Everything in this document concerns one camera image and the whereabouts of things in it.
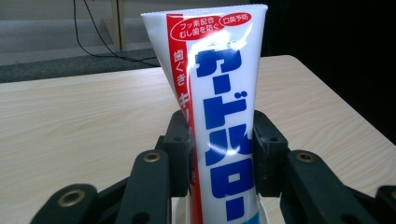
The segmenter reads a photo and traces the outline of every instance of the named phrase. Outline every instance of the wooden table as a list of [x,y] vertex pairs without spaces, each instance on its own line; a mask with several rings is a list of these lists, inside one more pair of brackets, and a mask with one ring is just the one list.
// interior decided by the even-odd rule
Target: wooden table
[[[297,59],[262,58],[257,88],[256,109],[290,149],[371,196],[396,185],[396,146]],[[70,184],[100,191],[128,176],[178,109],[161,68],[0,84],[0,223],[28,223]],[[279,200],[264,201],[282,223]]]

